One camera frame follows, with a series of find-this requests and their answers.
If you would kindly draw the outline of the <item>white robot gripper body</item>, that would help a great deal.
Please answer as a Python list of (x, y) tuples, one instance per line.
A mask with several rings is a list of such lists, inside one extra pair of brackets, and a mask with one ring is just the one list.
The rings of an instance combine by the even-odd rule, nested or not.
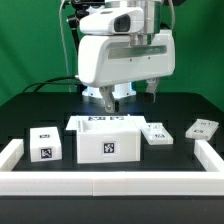
[(150, 45), (131, 46), (128, 35), (86, 35), (79, 45), (78, 75), (90, 87), (169, 76), (175, 69), (172, 32), (161, 30)]

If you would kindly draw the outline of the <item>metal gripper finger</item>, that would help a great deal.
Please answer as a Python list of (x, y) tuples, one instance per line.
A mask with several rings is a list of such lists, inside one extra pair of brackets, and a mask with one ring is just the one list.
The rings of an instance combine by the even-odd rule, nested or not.
[(104, 86), (99, 88), (100, 94), (105, 103), (105, 111), (108, 113), (114, 112), (114, 97), (112, 94), (112, 86)]
[(149, 79), (147, 81), (147, 89), (146, 96), (147, 101), (153, 103), (156, 100), (156, 92), (159, 84), (159, 80), (157, 78)]

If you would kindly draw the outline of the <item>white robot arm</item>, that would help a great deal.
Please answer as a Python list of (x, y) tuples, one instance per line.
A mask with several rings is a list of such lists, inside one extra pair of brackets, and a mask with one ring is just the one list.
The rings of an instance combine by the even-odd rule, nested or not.
[(173, 74), (173, 29), (161, 27), (163, 4), (173, 0), (105, 0), (79, 20), (79, 80), (99, 90), (107, 112), (119, 109), (119, 85), (145, 80), (154, 94), (158, 79)]

